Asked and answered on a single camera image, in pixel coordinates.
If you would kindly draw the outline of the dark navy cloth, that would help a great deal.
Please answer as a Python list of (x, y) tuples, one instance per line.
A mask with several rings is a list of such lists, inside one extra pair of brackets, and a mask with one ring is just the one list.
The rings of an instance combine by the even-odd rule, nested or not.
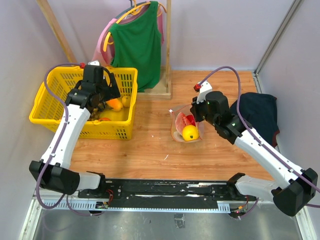
[(239, 111), (272, 147), (278, 145), (277, 98), (270, 94), (247, 92), (240, 96)]

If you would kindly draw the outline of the clear orange zip bag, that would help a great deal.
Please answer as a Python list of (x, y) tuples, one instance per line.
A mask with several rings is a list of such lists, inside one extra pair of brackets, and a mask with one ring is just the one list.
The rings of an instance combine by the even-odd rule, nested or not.
[(169, 109), (171, 115), (170, 133), (174, 141), (194, 143), (204, 137), (204, 123), (196, 122), (191, 105), (179, 105)]

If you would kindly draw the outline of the orange bell pepper toy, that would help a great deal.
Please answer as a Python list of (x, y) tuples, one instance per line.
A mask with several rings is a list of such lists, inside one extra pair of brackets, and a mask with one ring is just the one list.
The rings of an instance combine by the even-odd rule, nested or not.
[(118, 98), (108, 100), (106, 104), (115, 112), (119, 112), (123, 109), (123, 103)]

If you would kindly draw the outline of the green tank top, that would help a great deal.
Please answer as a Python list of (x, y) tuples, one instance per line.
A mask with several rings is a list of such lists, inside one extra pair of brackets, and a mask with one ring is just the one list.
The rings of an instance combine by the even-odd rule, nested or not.
[(115, 23), (110, 29), (115, 54), (114, 68), (137, 69), (138, 91), (154, 88), (161, 76), (162, 34), (158, 29), (157, 1), (151, 1), (146, 11), (125, 24)]

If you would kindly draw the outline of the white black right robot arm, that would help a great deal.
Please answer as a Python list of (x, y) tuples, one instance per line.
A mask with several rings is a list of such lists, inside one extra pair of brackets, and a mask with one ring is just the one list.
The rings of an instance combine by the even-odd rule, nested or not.
[(248, 153), (273, 178), (268, 181), (237, 173), (226, 188), (230, 199), (253, 196), (273, 202), (282, 213), (294, 217), (320, 190), (316, 171), (302, 169), (275, 150), (240, 113), (230, 111), (222, 92), (200, 93), (192, 99), (190, 111), (196, 122), (212, 125), (220, 137)]

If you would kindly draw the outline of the yellow orange round fruit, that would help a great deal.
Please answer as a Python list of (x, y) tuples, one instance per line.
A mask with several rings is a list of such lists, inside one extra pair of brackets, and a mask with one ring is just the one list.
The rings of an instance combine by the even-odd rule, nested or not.
[(131, 105), (131, 97), (130, 96), (123, 96), (121, 99), (121, 102), (125, 108), (129, 108)]

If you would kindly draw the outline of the watermelon slice toy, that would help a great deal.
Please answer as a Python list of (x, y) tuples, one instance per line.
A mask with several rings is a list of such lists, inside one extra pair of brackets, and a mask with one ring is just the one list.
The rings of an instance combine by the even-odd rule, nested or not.
[(190, 125), (187, 116), (183, 112), (179, 112), (175, 118), (175, 128), (177, 132), (182, 135), (183, 129)]

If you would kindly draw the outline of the green grape bunch toy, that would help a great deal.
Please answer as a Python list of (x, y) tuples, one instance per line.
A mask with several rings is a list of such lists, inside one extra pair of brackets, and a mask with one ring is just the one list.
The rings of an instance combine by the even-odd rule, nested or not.
[(88, 121), (97, 121), (100, 118), (101, 112), (95, 109), (91, 114), (88, 119)]

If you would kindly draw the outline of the wooden clothes rack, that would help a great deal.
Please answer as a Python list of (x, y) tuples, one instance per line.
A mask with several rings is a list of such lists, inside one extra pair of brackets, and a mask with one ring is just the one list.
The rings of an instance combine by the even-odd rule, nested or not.
[[(75, 51), (67, 40), (64, 31), (61, 28), (59, 20), (56, 18), (50, 3), (47, 0), (38, 0), (37, 4), (48, 22), (52, 32), (58, 40), (67, 60), (69, 62), (77, 62)], [(161, 76), (159, 83), (152, 89), (147, 89), (145, 92), (140, 92), (138, 98), (141, 100), (170, 100), (173, 96), (172, 80), (171, 80), (171, 65), (170, 65), (170, 40), (171, 40), (171, 1), (166, 2), (166, 32), (165, 32), (165, 65), (161, 67)]]

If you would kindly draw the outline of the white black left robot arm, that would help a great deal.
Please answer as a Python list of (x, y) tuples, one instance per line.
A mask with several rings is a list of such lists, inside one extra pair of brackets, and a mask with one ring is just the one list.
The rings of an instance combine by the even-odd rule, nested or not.
[(72, 195), (89, 190), (96, 198), (107, 193), (103, 174), (70, 170), (71, 158), (80, 133), (93, 110), (100, 103), (120, 97), (115, 75), (96, 61), (82, 66), (83, 78), (60, 100), (64, 108), (55, 135), (39, 161), (32, 161), (29, 171), (40, 188)]

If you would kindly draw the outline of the aluminium frame post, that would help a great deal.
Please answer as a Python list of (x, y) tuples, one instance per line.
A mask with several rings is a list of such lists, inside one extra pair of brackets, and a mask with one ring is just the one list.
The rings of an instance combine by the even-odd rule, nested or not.
[(271, 42), (269, 43), (266, 51), (264, 52), (260, 62), (258, 63), (256, 69), (254, 70), (255, 75), (259, 75), (260, 72), (262, 71), (263, 67), (271, 57), (273, 51), (275, 50), (276, 46), (280, 42), (283, 34), (285, 33), (286, 29), (290, 25), (292, 19), (294, 18), (295, 14), (298, 12), (303, 2), (304, 0), (294, 0), (290, 5), (287, 13), (285, 14), (282, 22), (280, 23), (277, 31), (275, 32)]

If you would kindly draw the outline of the yellow plastic basket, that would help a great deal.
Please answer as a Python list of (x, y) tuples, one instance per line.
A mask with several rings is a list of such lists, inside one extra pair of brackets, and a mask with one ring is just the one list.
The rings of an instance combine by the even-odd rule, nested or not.
[[(136, 111), (138, 71), (131, 67), (108, 67), (107, 69), (115, 76), (120, 97), (131, 97), (130, 107), (124, 107), (121, 111), (106, 110), (102, 116), (109, 118), (111, 121), (87, 121), (79, 137), (84, 139), (130, 140)], [(57, 97), (65, 101), (71, 89), (78, 81), (83, 79), (83, 72), (84, 70), (79, 66), (59, 66), (48, 74), (47, 85)], [(42, 84), (36, 94), (34, 106), (29, 115), (30, 122), (56, 132), (63, 113), (63, 105)]]

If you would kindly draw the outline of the yellow lemon toy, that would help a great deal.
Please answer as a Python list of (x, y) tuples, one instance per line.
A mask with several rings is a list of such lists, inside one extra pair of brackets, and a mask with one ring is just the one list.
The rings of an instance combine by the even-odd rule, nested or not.
[(185, 141), (193, 141), (199, 138), (199, 132), (196, 126), (194, 125), (187, 125), (182, 130), (182, 138)]

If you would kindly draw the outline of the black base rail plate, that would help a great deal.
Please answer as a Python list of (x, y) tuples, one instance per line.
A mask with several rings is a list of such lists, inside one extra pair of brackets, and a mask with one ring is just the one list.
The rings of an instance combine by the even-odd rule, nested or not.
[(113, 194), (111, 206), (132, 209), (215, 209), (219, 201), (245, 202), (226, 181), (106, 179), (104, 193), (91, 189), (79, 191), (81, 199), (106, 199)]

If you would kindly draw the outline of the red apple toy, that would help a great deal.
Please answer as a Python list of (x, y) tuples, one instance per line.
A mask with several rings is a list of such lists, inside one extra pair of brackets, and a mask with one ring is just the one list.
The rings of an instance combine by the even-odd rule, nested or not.
[(187, 115), (186, 118), (189, 121), (190, 125), (196, 126), (196, 121), (192, 114)]

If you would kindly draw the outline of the pink shirt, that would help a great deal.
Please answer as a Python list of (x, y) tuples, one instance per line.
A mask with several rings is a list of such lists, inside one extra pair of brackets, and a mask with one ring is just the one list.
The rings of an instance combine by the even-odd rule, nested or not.
[[(145, 5), (142, 7), (141, 11), (137, 15), (133, 15), (132, 13), (127, 15), (121, 22), (121, 25), (128, 24), (133, 22), (134, 20), (141, 17), (148, 9), (149, 5)], [(124, 15), (124, 13), (121, 13), (120, 16), (117, 16), (116, 18), (113, 18), (103, 29), (102, 33), (100, 34), (97, 45), (95, 47), (95, 51), (93, 54), (93, 57), (91, 61), (99, 61), (101, 65), (103, 66), (109, 66), (115, 57), (115, 47), (113, 44), (108, 44), (107, 49), (103, 50), (104, 41), (107, 37), (107, 34), (109, 32), (109, 29), (113, 24), (117, 22), (117, 20)], [(158, 10), (158, 16), (157, 16), (157, 27), (158, 31), (161, 34), (161, 45), (163, 45), (165, 38), (164, 38), (164, 30), (163, 30), (163, 11), (161, 9)]]

